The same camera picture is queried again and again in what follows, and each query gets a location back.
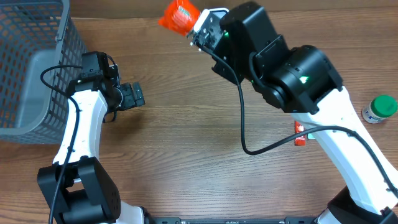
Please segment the green lid jar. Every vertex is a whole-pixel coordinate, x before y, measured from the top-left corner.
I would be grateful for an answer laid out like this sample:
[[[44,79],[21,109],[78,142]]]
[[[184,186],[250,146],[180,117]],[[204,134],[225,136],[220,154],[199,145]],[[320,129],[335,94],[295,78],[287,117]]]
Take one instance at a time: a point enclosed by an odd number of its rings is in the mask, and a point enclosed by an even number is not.
[[[362,116],[368,123],[376,124],[383,122],[396,112],[396,99],[390,95],[379,95],[363,108]]]

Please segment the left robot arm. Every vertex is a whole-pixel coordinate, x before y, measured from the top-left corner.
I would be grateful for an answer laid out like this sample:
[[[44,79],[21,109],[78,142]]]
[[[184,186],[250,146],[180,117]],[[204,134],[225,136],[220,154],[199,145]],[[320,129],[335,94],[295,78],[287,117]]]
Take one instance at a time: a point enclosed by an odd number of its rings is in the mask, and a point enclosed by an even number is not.
[[[66,90],[53,89],[67,97],[68,118],[53,164],[37,174],[49,223],[153,223],[144,207],[121,200],[99,161],[105,116],[143,106],[141,86],[122,84],[118,65],[104,52],[84,53],[79,68],[82,72]]]

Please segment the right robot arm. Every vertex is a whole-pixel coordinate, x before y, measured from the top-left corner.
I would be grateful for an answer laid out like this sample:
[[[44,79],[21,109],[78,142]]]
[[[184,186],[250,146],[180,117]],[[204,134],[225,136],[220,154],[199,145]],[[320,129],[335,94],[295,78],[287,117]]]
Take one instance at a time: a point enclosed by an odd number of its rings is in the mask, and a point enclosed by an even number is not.
[[[190,29],[192,44],[215,60],[215,73],[244,79],[265,101],[312,134],[345,187],[315,223],[396,223],[397,169],[358,117],[342,77],[312,45],[289,48],[258,3],[206,9]]]

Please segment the red spaghetti pasta package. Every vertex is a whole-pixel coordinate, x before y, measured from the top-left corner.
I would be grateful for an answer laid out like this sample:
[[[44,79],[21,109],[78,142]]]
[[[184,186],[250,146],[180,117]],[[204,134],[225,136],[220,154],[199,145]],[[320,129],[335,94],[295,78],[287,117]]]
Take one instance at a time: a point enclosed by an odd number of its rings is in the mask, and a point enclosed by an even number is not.
[[[201,12],[189,0],[173,0],[158,21],[162,27],[187,36]]]

